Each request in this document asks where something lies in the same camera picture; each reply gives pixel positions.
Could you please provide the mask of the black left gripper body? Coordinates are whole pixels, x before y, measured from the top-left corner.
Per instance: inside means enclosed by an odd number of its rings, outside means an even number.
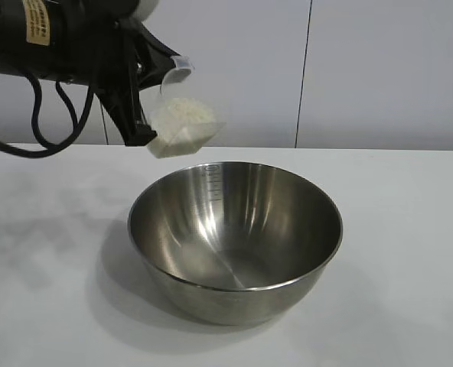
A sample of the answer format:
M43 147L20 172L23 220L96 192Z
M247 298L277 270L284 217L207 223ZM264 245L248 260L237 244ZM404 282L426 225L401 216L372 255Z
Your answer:
M135 36L155 10L155 1L23 1L21 73L34 90L31 129L52 148L38 121L41 80L53 80L73 125L83 130L98 98L127 146L145 146L156 137L139 100Z

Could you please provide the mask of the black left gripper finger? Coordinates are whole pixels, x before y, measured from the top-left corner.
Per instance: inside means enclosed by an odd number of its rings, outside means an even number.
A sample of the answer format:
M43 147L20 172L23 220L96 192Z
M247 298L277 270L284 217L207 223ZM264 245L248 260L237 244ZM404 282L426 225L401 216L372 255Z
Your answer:
M162 83L162 72L155 68L142 68L138 71L138 88L139 91L160 86Z
M174 57L181 55L157 39L147 28L139 28L135 36L135 51L142 65L139 83L161 83L176 67Z

